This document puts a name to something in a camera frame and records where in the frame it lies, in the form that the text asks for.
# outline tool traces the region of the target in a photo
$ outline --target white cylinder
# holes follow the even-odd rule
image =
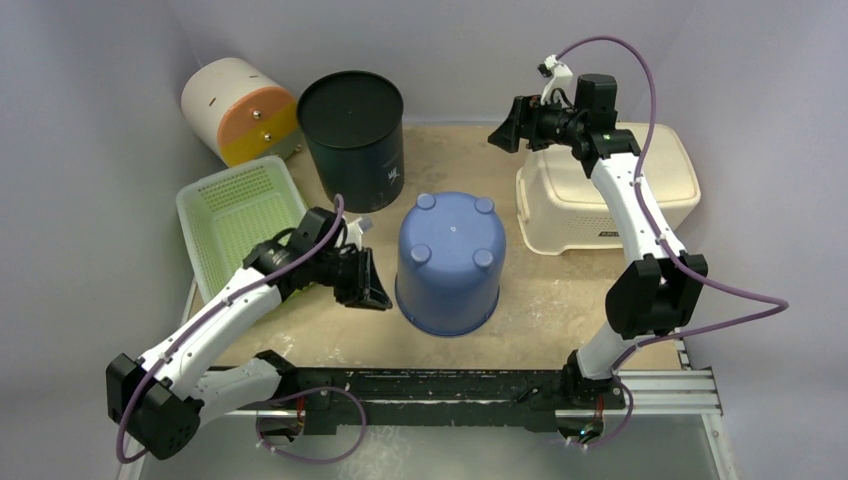
[[[192,75],[181,107],[197,136],[230,167],[268,154],[285,158],[299,139],[294,96],[239,58]]]

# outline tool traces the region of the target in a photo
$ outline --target glass surface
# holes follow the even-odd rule
[[[608,431],[617,423],[608,419]],[[356,427],[335,436],[303,437],[294,453],[331,457],[350,446]],[[521,428],[370,427],[359,451],[312,466],[256,448],[252,417],[223,417],[201,429],[185,450],[145,460],[145,480],[278,479],[717,479],[700,416],[636,416],[610,444],[583,453],[556,434]]]

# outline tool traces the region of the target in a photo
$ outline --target black lid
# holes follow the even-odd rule
[[[369,72],[337,72],[303,92],[297,121],[310,141],[338,149],[367,147],[400,124],[403,98],[397,87]]]

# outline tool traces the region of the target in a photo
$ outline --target dark green cylindrical container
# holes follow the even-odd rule
[[[316,81],[297,104],[297,120],[330,199],[369,213],[403,189],[403,98],[387,79],[345,71]]]

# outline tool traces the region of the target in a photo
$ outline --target green plastic basket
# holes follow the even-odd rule
[[[200,295],[209,302],[257,243],[296,227],[306,206],[286,164],[272,156],[186,186],[177,211]]]

